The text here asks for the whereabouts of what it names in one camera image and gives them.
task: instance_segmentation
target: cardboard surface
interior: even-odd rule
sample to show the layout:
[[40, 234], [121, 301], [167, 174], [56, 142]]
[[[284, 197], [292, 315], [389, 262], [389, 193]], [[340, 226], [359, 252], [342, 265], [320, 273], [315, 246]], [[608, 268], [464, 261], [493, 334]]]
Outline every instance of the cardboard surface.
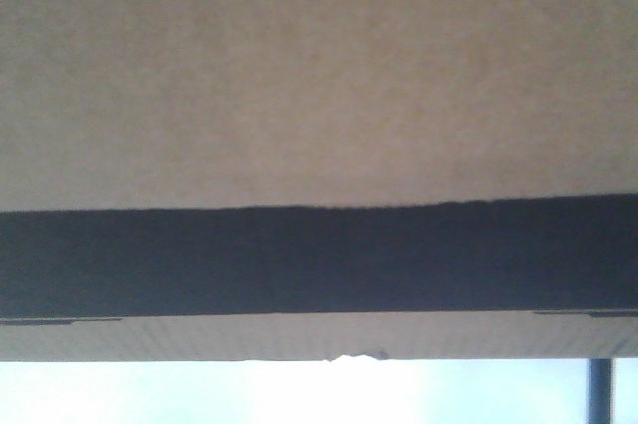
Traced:
[[0, 210], [638, 190], [637, 0], [2, 0]]
[[128, 317], [0, 323], [3, 361], [638, 356], [638, 318], [532, 312]]

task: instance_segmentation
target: sky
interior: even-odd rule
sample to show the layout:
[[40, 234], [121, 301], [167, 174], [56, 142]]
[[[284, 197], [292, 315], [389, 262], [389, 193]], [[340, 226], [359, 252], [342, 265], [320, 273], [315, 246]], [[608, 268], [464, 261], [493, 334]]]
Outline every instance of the sky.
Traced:
[[[582, 424], [586, 361], [0, 363], [3, 424]], [[615, 424], [638, 423], [638, 359]]]

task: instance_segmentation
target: black stripe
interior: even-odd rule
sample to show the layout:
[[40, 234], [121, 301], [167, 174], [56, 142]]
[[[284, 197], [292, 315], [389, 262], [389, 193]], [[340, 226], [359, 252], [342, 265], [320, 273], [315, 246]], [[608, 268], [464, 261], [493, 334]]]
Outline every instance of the black stripe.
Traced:
[[0, 317], [638, 308], [638, 196], [0, 213]]

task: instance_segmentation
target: black pole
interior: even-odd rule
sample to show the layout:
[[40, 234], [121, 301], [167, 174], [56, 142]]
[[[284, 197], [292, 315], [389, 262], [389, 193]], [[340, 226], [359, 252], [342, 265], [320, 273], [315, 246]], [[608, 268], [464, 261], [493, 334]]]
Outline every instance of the black pole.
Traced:
[[611, 424], [612, 359], [589, 359], [589, 424]]

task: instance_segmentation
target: torn cardboard edge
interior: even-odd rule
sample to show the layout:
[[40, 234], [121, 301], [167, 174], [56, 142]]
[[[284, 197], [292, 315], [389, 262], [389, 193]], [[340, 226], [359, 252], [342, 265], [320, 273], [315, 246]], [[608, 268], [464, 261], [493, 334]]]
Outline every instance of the torn cardboard edge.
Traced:
[[126, 317], [0, 325], [2, 361], [638, 356], [638, 319], [531, 311]]

